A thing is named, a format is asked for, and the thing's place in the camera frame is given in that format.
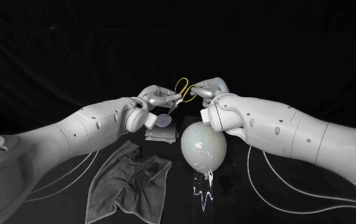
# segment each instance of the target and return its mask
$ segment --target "white cable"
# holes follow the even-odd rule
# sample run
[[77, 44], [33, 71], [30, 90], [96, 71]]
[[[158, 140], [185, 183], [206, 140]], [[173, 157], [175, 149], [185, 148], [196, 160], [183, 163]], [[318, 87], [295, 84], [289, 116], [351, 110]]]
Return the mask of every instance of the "white cable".
[[[266, 156], [265, 156], [265, 160], [266, 160], [266, 163], [268, 163], [268, 165], [269, 165], [269, 167], [271, 167], [271, 169], [272, 169], [272, 166], [271, 166], [271, 164], [269, 164], [269, 161], [268, 161], [268, 159], [266, 159]], [[295, 191], [298, 191], [299, 193], [302, 193], [302, 194], [305, 194], [305, 195], [309, 195], [309, 196], [312, 196], [312, 197], [320, 197], [320, 198], [341, 200], [341, 201], [347, 201], [347, 202], [356, 202], [356, 200], [351, 200], [351, 199], [347, 199], [347, 198], [321, 196], [321, 195], [315, 195], [315, 194], [311, 194], [311, 193], [307, 193], [307, 192], [298, 190], [296, 188], [294, 188], [294, 187], [284, 181], [284, 179], [281, 178], [281, 176], [278, 175], [278, 173], [275, 172], [273, 169], [272, 169], [272, 171], [273, 171], [275, 175], [278, 176], [278, 178], [279, 178], [279, 179], [282, 180], [282, 182], [285, 183], [285, 185], [289, 186], [289, 187], [291, 187]]]
[[[95, 160], [96, 155], [98, 155], [98, 151], [96, 151], [96, 154], [95, 154], [95, 156], [93, 156], [93, 158], [92, 158], [90, 164], [92, 164], [92, 162], [93, 162], [93, 160]], [[50, 195], [46, 196], [46, 197], [40, 197], [40, 198], [36, 198], [36, 199], [26, 200], [24, 202], [36, 201], [36, 200], [40, 200], [40, 199], [44, 199], [44, 198], [53, 196], [54, 194], [57, 194], [59, 192], [62, 192], [62, 191], [63, 191], [63, 190], [64, 190], [64, 189], [76, 182], [76, 180], [80, 178], [80, 176], [72, 181], [72, 183], [70, 183], [64, 188], [62, 188], [62, 189], [60, 189], [57, 192], [54, 192], [53, 194], [50, 194]]]
[[295, 211], [282, 210], [282, 209], [279, 209], [278, 207], [275, 207], [275, 206], [263, 199], [263, 197], [259, 195], [258, 190], [256, 190], [256, 188], [255, 188], [255, 186], [253, 186], [253, 183], [252, 183], [252, 180], [250, 180], [250, 176], [249, 176], [249, 166], [247, 166], [250, 147], [252, 147], [252, 146], [249, 146], [247, 156], [246, 156], [246, 172], [247, 172], [247, 178], [249, 178], [249, 182], [250, 182], [252, 188], [253, 188], [253, 190], [255, 190], [258, 196], [260, 197], [260, 199], [265, 201], [265, 203], [266, 203], [271, 207], [273, 207], [276, 210], [279, 210], [279, 211], [282, 211], [282, 212], [286, 212], [286, 213], [291, 213], [291, 214], [315, 214], [315, 213], [324, 212], [324, 211], [327, 211], [327, 210], [338, 209], [338, 208], [356, 208], [356, 205], [338, 205], [338, 206], [328, 207], [328, 208], [325, 208], [325, 209], [315, 210], [315, 211], [295, 212]]
[[47, 185], [44, 185], [40, 189], [36, 189], [34, 191], [31, 191], [30, 194], [34, 193], [34, 192], [38, 192], [40, 190], [43, 190], [44, 188], [47, 188], [50, 185], [53, 185], [62, 178], [64, 178], [75, 171], [75, 169], [77, 169], [77, 167], [83, 164], [83, 162], [89, 158], [90, 154], [92, 153], [87, 154], [87, 156], [85, 157], [85, 159], [82, 160], [82, 162], [79, 163], [79, 165], [72, 169], [70, 172], [67, 172], [59, 179], [56, 179], [51, 183], [49, 183]]

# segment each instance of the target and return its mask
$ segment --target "white balloon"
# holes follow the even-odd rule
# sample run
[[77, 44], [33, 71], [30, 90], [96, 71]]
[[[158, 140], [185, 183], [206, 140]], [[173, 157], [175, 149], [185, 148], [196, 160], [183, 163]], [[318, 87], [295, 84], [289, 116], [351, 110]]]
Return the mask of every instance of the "white balloon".
[[188, 165], [204, 176], [219, 168], [226, 156], [226, 139], [210, 125], [193, 123], [181, 135], [181, 153]]

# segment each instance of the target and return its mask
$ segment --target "black backdrop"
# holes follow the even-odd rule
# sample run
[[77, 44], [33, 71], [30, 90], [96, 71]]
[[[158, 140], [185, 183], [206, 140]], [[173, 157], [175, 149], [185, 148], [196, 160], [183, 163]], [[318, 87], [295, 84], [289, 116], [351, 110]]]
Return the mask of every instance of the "black backdrop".
[[[85, 105], [136, 96], [148, 85], [173, 89], [181, 77], [191, 83], [220, 77], [232, 93], [356, 127], [356, 0], [0, 4], [1, 134], [54, 123]], [[200, 101], [180, 106], [181, 114], [198, 111]], [[344, 223], [353, 214], [334, 211]]]

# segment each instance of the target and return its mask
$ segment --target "black background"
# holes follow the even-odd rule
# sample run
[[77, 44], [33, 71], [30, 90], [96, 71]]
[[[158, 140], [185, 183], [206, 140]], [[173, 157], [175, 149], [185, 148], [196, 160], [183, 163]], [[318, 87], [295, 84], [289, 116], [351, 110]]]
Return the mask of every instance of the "black background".
[[[321, 120], [356, 127], [356, 0], [0, 0], [0, 4], [2, 134], [46, 126], [99, 101], [136, 96], [152, 84], [173, 89], [181, 77], [190, 83], [220, 77], [239, 96], [282, 102]], [[194, 100], [177, 111], [198, 117], [200, 109]], [[245, 162], [247, 146], [240, 146], [243, 157], [235, 159]], [[253, 156], [262, 175], [268, 168], [256, 149]], [[356, 198], [353, 185], [337, 175], [271, 157], [295, 186], [304, 180], [304, 190]], [[245, 188], [233, 188], [239, 197], [216, 209], [226, 222], [356, 220], [353, 209], [302, 216], [273, 210], [239, 173], [233, 177]], [[271, 189], [265, 194], [275, 204], [288, 208], [298, 202], [294, 210], [309, 210], [309, 198], [298, 200], [271, 177], [260, 177], [259, 183]], [[227, 178], [222, 175], [226, 189], [233, 184]], [[255, 208], [243, 209], [246, 202]], [[311, 208], [333, 203], [322, 200]], [[233, 218], [240, 209], [243, 215]]]

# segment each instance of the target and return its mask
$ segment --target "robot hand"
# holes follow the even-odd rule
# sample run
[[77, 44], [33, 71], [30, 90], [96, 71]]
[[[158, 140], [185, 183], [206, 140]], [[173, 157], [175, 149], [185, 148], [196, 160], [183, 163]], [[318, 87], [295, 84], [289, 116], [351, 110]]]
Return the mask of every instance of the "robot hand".
[[194, 84], [197, 86], [190, 89], [190, 95], [197, 94], [201, 98], [201, 106], [206, 108], [209, 106], [209, 103], [211, 102], [211, 99], [223, 94], [229, 93], [227, 86], [224, 81], [214, 77], [211, 79], [207, 79], [198, 83]]
[[145, 101], [148, 111], [151, 111], [154, 107], [170, 108], [173, 106], [173, 101], [180, 99], [181, 95], [174, 94], [174, 91], [170, 89], [151, 85], [141, 91], [138, 98]]

